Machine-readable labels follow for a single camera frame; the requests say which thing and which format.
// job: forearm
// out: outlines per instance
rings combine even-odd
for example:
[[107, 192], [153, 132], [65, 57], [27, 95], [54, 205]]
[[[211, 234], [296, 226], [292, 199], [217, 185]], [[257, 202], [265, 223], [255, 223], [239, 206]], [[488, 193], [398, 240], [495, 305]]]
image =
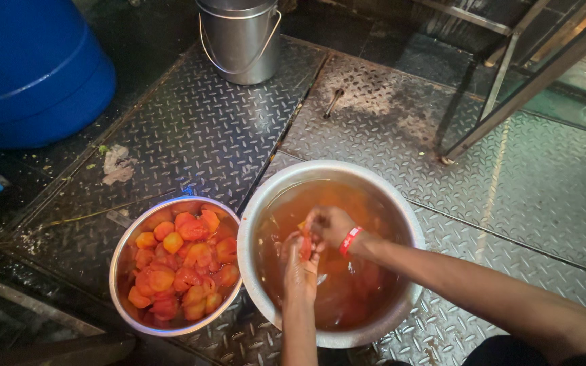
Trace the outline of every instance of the forearm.
[[544, 353], [586, 352], [586, 309], [552, 292], [474, 263], [372, 237], [360, 240], [350, 252], [409, 278]]
[[282, 365], [318, 365], [313, 303], [285, 299], [282, 306]]

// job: bowl rim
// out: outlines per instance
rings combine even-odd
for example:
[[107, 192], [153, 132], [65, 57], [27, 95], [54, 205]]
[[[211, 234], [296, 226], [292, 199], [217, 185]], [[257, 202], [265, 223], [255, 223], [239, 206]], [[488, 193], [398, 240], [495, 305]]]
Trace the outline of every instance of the bowl rim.
[[228, 295], [225, 298], [225, 300], [223, 301], [223, 304], [221, 304], [218, 307], [218, 309], [216, 309], [215, 312], [213, 312], [212, 314], [209, 314], [208, 316], [206, 316], [202, 320], [200, 320], [194, 324], [191, 324], [189, 326], [186, 326], [184, 328], [158, 329], [158, 328], [152, 328], [149, 326], [145, 326], [144, 324], [138, 322], [133, 317], [131, 317], [130, 314], [128, 314], [128, 312], [126, 311], [126, 309], [121, 305], [121, 303], [119, 302], [119, 293], [118, 293], [118, 289], [117, 289], [117, 276], [116, 276], [117, 265], [118, 265], [119, 255], [121, 254], [121, 251], [123, 250], [124, 246], [127, 244], [126, 242], [128, 241], [128, 238], [130, 237], [131, 233], [133, 232], [134, 229], [136, 229], [138, 226], [140, 226], [144, 222], [144, 220], [146, 220], [149, 216], [151, 216], [155, 212], [157, 212], [163, 208], [166, 208], [167, 206], [170, 206], [172, 204], [186, 202], [186, 201], [202, 201], [203, 203], [214, 204], [214, 205], [222, 208], [225, 212], [227, 212], [230, 216], [232, 216], [232, 218], [234, 218], [234, 220], [236, 221], [237, 225], [240, 226], [241, 220], [239, 220], [239, 217], [236, 215], [236, 213], [234, 213], [234, 211], [231, 210], [228, 206], [225, 206], [223, 203], [220, 203], [219, 201], [216, 201], [215, 199], [211, 199], [211, 198], [207, 198], [207, 197], [199, 197], [199, 196], [182, 196], [182, 197], [172, 198], [167, 201], [160, 202], [160, 203], [156, 204], [155, 206], [151, 207], [150, 209], [145, 211], [143, 214], [141, 214], [135, 221], [133, 221], [133, 223], [126, 229], [126, 232], [124, 232], [124, 234], [121, 236], [121, 239], [119, 239], [117, 247], [115, 248], [115, 252], [112, 255], [112, 261], [110, 262], [110, 272], [108, 275], [108, 286], [110, 287], [110, 297], [112, 297], [112, 303], [115, 304], [115, 308], [117, 309], [117, 312], [119, 313], [119, 315], [121, 315], [121, 317], [124, 320], [126, 320], [126, 322], [133, 329], [136, 329], [136, 330], [138, 330], [142, 333], [145, 333], [145, 334], [150, 334], [152, 336], [154, 336], [154, 335], [158, 336], [158, 337], [176, 337], [179, 335], [183, 336], [184, 334], [189, 334], [189, 333], [192, 333], [194, 331], [197, 331], [199, 329], [204, 328], [207, 324], [216, 320], [216, 318], [218, 316], [220, 316], [221, 313], [223, 313], [225, 311], [225, 309], [227, 309], [227, 307], [230, 304], [232, 304], [232, 302], [234, 301], [234, 299], [236, 298], [236, 296], [240, 292], [241, 286], [243, 284], [243, 279], [239, 275], [239, 280], [237, 280], [237, 282], [234, 284], [234, 289], [232, 289], [232, 292], [230, 293], [230, 295]]
[[[256, 227], [258, 217], [257, 210], [265, 207], [270, 200], [268, 194], [274, 187], [282, 184], [286, 185], [287, 180], [298, 173], [308, 170], [334, 170], [343, 171], [365, 179], [373, 186], [377, 187], [393, 204], [400, 208], [403, 219], [408, 226], [408, 233], [411, 238], [412, 247], [426, 250], [424, 234], [417, 220], [417, 216], [402, 194], [385, 179], [371, 170], [365, 169], [358, 165], [336, 160], [313, 160], [308, 162], [297, 163], [293, 166], [282, 169], [275, 173], [259, 188], [248, 202], [246, 209], [243, 211], [243, 221], [239, 226], [237, 236], [237, 254], [239, 262], [239, 271], [244, 278], [243, 285], [248, 291], [248, 295], [256, 304], [257, 309], [264, 314], [265, 318], [274, 324], [278, 329], [282, 329], [281, 313], [276, 310], [273, 302], [266, 294], [263, 287], [259, 285], [256, 271], [250, 265], [252, 249], [249, 245], [250, 236], [253, 230], [250, 227]], [[316, 344], [326, 348], [351, 348], [355, 346], [366, 345], [393, 331], [405, 319], [408, 318], [413, 307], [417, 304], [423, 287], [409, 282], [404, 298], [408, 301], [396, 304], [387, 313], [386, 317], [371, 323], [368, 328], [359, 328], [348, 331], [316, 331]]]

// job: person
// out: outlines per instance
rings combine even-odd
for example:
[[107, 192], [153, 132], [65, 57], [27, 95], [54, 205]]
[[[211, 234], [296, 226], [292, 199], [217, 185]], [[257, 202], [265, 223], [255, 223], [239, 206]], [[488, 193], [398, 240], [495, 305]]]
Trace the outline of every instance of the person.
[[[318, 364], [313, 304], [320, 252], [325, 245], [338, 248], [354, 227], [345, 211], [317, 206], [305, 221], [305, 229], [318, 243], [311, 259], [300, 259], [299, 235], [287, 239], [290, 251], [282, 304], [284, 366]], [[562, 296], [478, 264], [398, 245], [365, 231], [356, 234], [348, 253], [405, 276], [510, 334], [486, 339], [466, 358], [464, 366], [586, 365], [586, 308]]]

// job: bucket handle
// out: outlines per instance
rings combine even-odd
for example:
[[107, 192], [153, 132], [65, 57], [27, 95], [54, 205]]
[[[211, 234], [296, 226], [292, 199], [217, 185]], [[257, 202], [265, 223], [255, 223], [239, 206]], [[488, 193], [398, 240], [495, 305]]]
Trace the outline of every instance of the bucket handle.
[[279, 14], [279, 19], [277, 20], [277, 23], [275, 24], [275, 27], [273, 27], [273, 31], [270, 33], [270, 36], [268, 36], [268, 40], [266, 40], [266, 44], [261, 49], [261, 52], [252, 61], [250, 61], [250, 63], [248, 64], [248, 66], [246, 66], [245, 68], [243, 68], [243, 70], [240, 70], [240, 71], [227, 71], [224, 68], [220, 67], [211, 58], [211, 56], [207, 52], [207, 48], [205, 47], [205, 41], [204, 41], [204, 39], [202, 37], [202, 31], [203, 31], [203, 28], [202, 28], [202, 17], [200, 16], [200, 13], [198, 13], [198, 24], [200, 25], [200, 42], [202, 43], [202, 49], [205, 51], [205, 54], [207, 55], [207, 58], [212, 62], [212, 64], [214, 64], [214, 66], [216, 66], [216, 68], [218, 68], [220, 71], [223, 71], [226, 74], [232, 74], [232, 75], [234, 75], [234, 74], [240, 74], [242, 72], [248, 71], [250, 68], [252, 68], [252, 66], [255, 66], [255, 64], [261, 59], [262, 55], [264, 54], [264, 51], [266, 50], [266, 47], [270, 43], [271, 38], [273, 38], [273, 35], [275, 34], [275, 31], [277, 30], [277, 27], [279, 26], [279, 22], [282, 20], [282, 13], [280, 13], [280, 11], [276, 11], [276, 12]]

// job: diamond plate floor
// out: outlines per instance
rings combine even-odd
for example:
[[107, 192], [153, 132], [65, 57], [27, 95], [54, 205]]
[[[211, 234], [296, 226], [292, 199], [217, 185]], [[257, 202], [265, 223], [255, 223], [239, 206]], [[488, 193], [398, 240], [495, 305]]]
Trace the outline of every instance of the diamond plate floor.
[[[263, 84], [243, 87], [221, 79], [199, 45], [193, 46], [105, 142], [126, 146], [129, 157], [138, 159], [133, 177], [103, 185], [103, 157], [89, 157], [25, 226], [18, 240], [21, 254], [107, 300], [110, 259], [125, 229], [105, 215], [47, 224], [171, 188], [175, 195], [208, 196], [238, 210], [325, 56], [284, 38], [278, 73]], [[169, 197], [128, 206], [129, 217]]]
[[[324, 119], [339, 88], [345, 95]], [[586, 267], [586, 131], [518, 112], [442, 165], [438, 126], [452, 113], [445, 140], [454, 141], [480, 104], [468, 96], [454, 103], [448, 88], [333, 55], [281, 150], [362, 165], [412, 202]]]
[[[278, 152], [261, 182], [301, 161]], [[416, 204], [411, 203], [411, 207], [425, 234], [427, 250], [481, 264], [586, 306], [586, 271]], [[279, 342], [280, 332], [269, 324], [263, 326], [264, 322], [261, 317], [248, 327], [253, 333], [246, 337], [244, 347], [259, 344], [260, 351], [247, 352], [245, 362], [257, 363], [256, 353], [264, 358], [278, 350], [279, 343], [266, 341]], [[348, 352], [353, 365], [381, 365], [397, 360], [412, 365], [457, 366], [485, 338], [504, 333], [425, 289], [411, 315], [395, 331], [370, 346]]]

